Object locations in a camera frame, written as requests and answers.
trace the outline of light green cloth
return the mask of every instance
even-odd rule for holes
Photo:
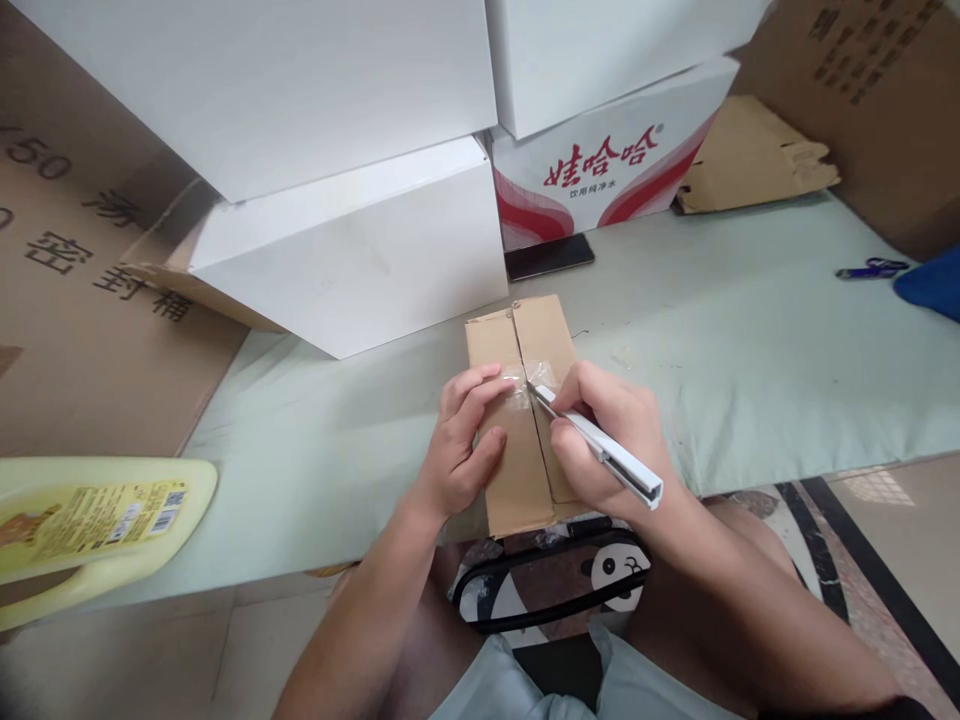
[[[559,294],[579,356],[657,392],[698,493],[960,449],[960,325],[889,281],[834,277],[900,256],[831,195],[589,238],[594,265],[511,291]],[[167,567],[102,604],[361,557],[416,476],[440,388],[467,367],[466,319],[342,361],[251,334],[184,453],[220,469],[206,517]]]

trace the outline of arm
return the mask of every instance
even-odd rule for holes
[[[379,709],[440,530],[476,499],[503,453],[502,428],[491,428],[473,448],[486,405],[515,387],[512,380],[495,378],[499,372],[498,364],[485,365],[444,387],[437,427],[417,481],[303,651],[274,720],[339,720]]]
[[[768,709],[872,710],[900,694],[890,671],[849,627],[687,490],[671,464],[652,392],[578,363],[553,405],[574,406],[592,410],[611,437],[656,472],[664,494],[651,512],[561,419],[552,425],[553,447],[571,486],[588,505],[630,523],[655,562],[711,598],[717,621],[746,651],[744,675]]]

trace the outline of blue object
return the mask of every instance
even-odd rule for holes
[[[908,303],[960,322],[960,247],[901,275],[893,289]]]
[[[902,260],[887,260],[886,258],[869,258],[865,268],[846,268],[837,270],[836,275],[841,280],[876,280],[896,277],[901,270],[910,267],[910,263]]]

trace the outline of panda face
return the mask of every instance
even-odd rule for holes
[[[597,556],[591,564],[590,584],[594,590],[599,590],[649,567],[650,561],[644,557],[636,545],[628,543],[607,545],[597,551]],[[637,607],[642,589],[636,588],[604,604],[617,612],[630,612]]]

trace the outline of white box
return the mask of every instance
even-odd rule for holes
[[[524,140],[488,131],[504,250],[670,207],[739,67],[711,60]]]
[[[770,0],[487,0],[500,124],[516,138],[719,57]]]
[[[190,274],[337,358],[508,294],[472,137],[220,203],[195,242]]]
[[[13,0],[238,202],[496,125],[483,0]]]

